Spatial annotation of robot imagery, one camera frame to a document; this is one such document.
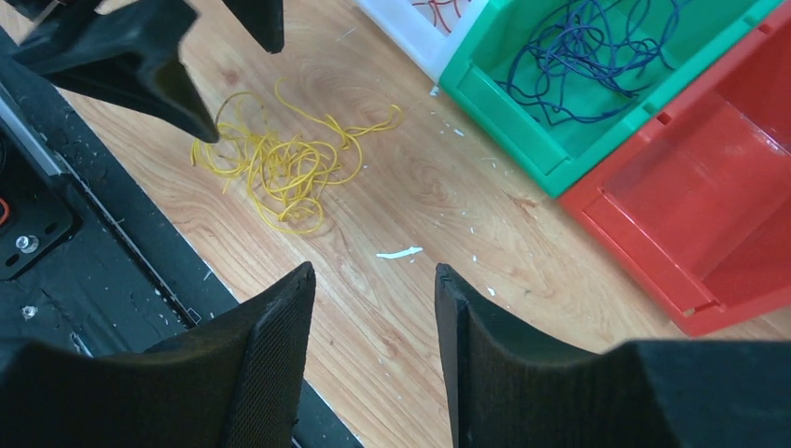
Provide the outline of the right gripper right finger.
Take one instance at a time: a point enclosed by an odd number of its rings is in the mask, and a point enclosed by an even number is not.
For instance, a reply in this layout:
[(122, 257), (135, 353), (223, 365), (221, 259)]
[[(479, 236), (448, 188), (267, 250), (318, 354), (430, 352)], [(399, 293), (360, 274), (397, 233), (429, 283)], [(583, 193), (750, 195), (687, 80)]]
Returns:
[(596, 354), (436, 268), (457, 447), (786, 447), (790, 345), (631, 340)]

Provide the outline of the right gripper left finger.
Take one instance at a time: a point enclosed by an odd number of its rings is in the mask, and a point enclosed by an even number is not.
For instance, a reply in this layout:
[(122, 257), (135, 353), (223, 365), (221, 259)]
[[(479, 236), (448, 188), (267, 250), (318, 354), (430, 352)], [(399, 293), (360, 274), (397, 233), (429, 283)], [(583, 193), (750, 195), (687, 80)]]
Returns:
[(142, 353), (1, 344), (5, 447), (288, 447), (316, 289), (302, 263), (254, 298)]

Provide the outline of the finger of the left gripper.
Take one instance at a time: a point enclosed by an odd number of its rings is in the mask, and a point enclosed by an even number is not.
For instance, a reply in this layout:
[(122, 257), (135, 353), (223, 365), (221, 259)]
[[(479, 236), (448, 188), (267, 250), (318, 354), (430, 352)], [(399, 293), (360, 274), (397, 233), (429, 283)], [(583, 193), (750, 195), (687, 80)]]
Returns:
[(268, 53), (284, 48), (283, 0), (224, 0), (243, 28)]
[(13, 1), (33, 22), (11, 57), (54, 86), (164, 120), (206, 143), (219, 132), (179, 58), (198, 19), (186, 1)]

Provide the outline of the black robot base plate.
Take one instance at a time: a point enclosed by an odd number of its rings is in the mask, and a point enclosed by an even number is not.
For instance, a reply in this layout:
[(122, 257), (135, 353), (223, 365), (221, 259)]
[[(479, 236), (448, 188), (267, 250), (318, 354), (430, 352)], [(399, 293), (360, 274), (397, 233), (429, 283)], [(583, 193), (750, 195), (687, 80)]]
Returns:
[[(1, 344), (142, 353), (241, 304), (14, 48), (2, 35)], [(358, 445), (303, 377), (288, 447)]]

